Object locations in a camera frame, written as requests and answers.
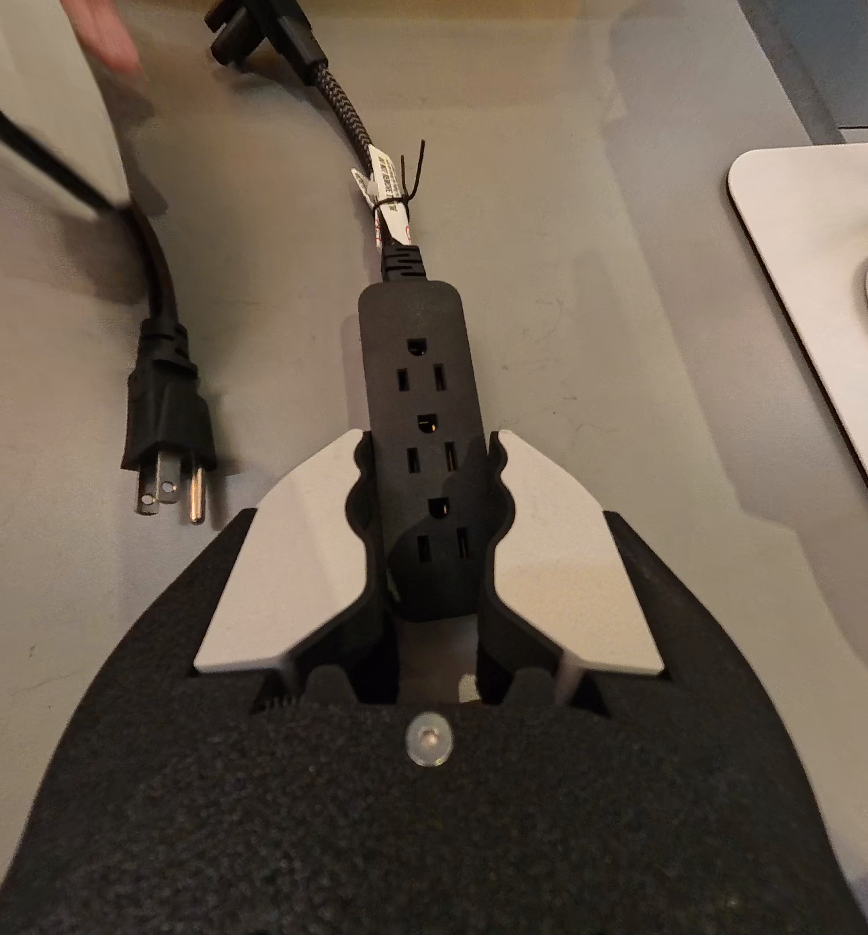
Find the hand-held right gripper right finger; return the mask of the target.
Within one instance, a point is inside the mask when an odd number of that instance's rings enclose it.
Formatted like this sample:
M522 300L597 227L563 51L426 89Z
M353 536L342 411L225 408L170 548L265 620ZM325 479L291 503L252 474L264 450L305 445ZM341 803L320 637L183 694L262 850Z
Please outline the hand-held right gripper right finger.
M568 705L590 673L660 676L665 663L607 515L566 470L507 429L488 451L490 522L476 684L499 704L518 672Z

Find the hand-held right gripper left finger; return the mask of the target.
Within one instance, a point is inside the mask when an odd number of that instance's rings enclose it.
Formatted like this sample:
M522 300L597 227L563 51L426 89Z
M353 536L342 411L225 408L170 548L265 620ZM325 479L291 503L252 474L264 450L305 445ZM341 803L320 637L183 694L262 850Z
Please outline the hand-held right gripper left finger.
M338 666L364 703L393 704L399 663L369 432L352 429L260 501L194 668L275 672L301 695Z

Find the black power strip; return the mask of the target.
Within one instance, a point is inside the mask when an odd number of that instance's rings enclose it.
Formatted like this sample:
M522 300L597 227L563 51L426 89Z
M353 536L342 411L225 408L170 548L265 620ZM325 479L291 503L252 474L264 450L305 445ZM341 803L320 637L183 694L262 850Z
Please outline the black power strip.
M404 620L474 614L489 534L489 464L459 293L367 287L358 319L390 593Z

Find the grey desk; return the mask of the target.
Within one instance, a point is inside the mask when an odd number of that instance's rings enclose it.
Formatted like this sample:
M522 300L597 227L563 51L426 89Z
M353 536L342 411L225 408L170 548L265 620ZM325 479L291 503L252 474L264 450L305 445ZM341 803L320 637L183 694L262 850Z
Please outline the grey desk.
M778 705L868 916L868 490L726 194L807 136L737 2L304 2L384 149L427 154L412 231L463 298L489 430L617 510ZM120 470L144 313L112 224L0 163L0 882L55 746L136 619L242 508L368 423L378 275L351 151L206 2L123 2L103 75L218 432L199 528Z

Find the person's left hand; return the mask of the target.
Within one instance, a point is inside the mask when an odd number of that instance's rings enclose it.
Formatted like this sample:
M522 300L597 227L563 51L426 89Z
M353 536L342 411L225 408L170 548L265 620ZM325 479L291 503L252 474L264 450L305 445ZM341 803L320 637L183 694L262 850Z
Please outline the person's left hand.
M136 44L114 1L61 1L82 47L117 74L140 71Z

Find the dark grey panel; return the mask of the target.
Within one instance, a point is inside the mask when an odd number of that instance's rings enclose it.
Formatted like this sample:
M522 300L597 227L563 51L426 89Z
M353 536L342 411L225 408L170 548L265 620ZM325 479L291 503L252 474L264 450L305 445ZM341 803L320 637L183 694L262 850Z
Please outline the dark grey panel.
M739 7L811 143L868 143L868 1Z

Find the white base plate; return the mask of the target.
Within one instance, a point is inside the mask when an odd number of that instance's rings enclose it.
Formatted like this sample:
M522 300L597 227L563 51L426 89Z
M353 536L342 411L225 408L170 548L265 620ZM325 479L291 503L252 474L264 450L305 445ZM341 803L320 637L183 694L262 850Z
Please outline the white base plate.
M868 484L868 143L749 151L727 188Z

